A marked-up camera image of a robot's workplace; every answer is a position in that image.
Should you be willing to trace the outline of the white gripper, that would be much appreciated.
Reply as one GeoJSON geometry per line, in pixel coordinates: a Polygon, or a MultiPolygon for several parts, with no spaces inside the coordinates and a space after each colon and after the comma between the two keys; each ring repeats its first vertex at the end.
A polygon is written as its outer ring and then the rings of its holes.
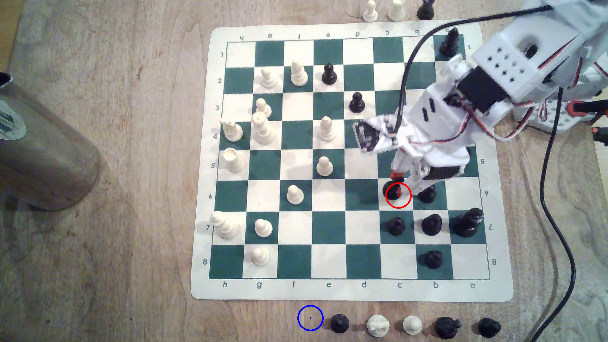
{"type": "Polygon", "coordinates": [[[467,149],[481,138],[481,128],[455,86],[434,83],[414,105],[402,108],[399,148],[391,162],[390,179],[407,185],[412,195],[424,182],[439,182],[464,174],[467,149]]]}

